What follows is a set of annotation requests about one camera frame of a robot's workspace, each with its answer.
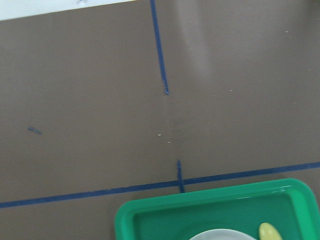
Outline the yellow plastic spoon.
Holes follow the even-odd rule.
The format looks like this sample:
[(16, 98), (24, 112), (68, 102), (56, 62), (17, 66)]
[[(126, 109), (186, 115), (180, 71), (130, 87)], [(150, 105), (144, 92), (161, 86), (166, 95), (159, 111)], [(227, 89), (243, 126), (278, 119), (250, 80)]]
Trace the yellow plastic spoon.
[(259, 225), (258, 235), (260, 240), (283, 240), (279, 231), (268, 222)]

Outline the white round plate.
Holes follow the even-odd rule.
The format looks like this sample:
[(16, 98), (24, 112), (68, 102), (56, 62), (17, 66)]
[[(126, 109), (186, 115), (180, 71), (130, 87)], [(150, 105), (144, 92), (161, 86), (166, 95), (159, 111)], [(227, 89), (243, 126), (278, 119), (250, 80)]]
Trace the white round plate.
[(233, 229), (211, 229), (201, 232), (190, 240), (256, 240), (254, 237)]

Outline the green plastic tray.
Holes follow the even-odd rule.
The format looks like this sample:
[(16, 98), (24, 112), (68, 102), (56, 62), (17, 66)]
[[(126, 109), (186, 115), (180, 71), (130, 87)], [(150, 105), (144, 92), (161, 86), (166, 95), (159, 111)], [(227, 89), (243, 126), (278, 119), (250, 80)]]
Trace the green plastic tray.
[(213, 230), (230, 229), (259, 238), (262, 223), (284, 240), (317, 240), (320, 211), (304, 182), (278, 179), (132, 200), (114, 220), (118, 240), (188, 240)]

